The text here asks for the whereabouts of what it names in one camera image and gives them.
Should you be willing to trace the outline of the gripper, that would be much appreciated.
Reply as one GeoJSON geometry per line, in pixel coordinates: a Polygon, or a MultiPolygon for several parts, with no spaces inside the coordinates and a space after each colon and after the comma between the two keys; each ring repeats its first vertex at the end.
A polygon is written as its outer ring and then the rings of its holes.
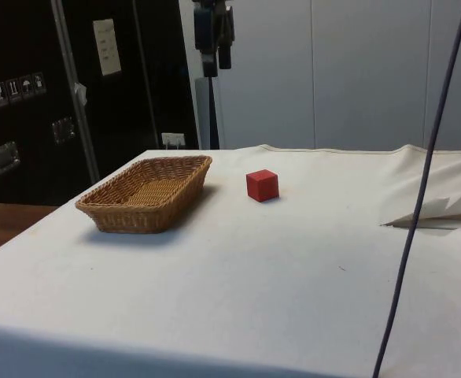
{"type": "MultiPolygon", "coordinates": [[[[216,1],[194,1],[194,43],[201,52],[204,77],[218,76],[215,48],[214,18],[216,1]]],[[[220,12],[219,68],[231,69],[231,47],[235,41],[234,12],[232,6],[223,4],[220,12]]]]}

